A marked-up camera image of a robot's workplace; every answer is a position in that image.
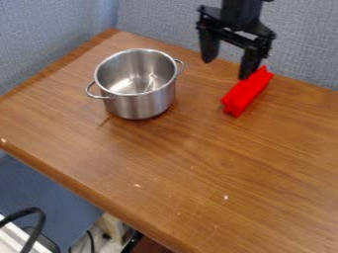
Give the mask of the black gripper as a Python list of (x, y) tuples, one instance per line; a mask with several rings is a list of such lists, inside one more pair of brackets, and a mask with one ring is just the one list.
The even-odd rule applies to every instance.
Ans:
[(220, 42), (241, 48), (240, 80), (245, 80), (257, 70), (276, 38), (275, 32), (260, 21), (263, 5), (272, 1), (221, 0), (220, 7), (197, 7), (196, 29), (201, 60), (209, 63), (216, 58)]

